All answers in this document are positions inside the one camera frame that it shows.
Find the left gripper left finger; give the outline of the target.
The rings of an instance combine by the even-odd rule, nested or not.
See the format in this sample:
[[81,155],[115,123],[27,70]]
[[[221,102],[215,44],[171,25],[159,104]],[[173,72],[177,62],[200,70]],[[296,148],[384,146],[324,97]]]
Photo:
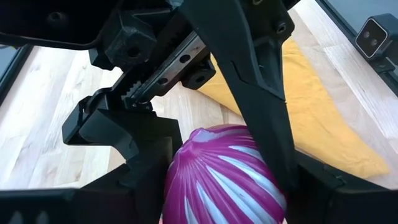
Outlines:
[[158,224],[170,146],[140,152],[82,189],[87,193],[86,224]]

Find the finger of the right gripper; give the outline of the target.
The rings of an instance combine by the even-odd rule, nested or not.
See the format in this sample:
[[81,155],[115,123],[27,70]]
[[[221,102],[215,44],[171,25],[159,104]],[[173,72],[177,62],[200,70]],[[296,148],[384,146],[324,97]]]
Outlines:
[[294,29],[284,0],[184,0],[179,7],[213,54],[281,189],[298,187],[284,95],[282,43]]
[[70,146],[112,146],[129,165],[169,164],[182,146],[176,119],[157,116],[150,103],[114,105],[104,93],[78,102],[62,138]]

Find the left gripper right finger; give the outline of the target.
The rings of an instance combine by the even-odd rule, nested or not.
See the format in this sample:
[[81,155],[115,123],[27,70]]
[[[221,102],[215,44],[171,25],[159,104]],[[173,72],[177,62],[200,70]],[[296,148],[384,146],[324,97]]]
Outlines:
[[330,200],[344,185],[336,169],[297,152],[299,187],[288,198],[287,224],[327,224]]

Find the purple white striped toy onion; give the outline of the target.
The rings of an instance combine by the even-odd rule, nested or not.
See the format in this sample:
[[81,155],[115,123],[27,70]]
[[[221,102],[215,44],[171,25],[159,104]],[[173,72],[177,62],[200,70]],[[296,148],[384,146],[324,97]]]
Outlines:
[[161,224],[282,224],[287,199],[244,125],[194,130],[169,165]]

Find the yellow cloth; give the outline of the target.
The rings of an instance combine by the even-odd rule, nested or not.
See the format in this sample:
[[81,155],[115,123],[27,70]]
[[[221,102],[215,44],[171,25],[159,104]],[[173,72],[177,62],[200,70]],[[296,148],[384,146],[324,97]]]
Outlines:
[[351,175],[389,173],[376,154],[344,121],[310,62],[288,39],[282,46],[284,90],[295,145]]

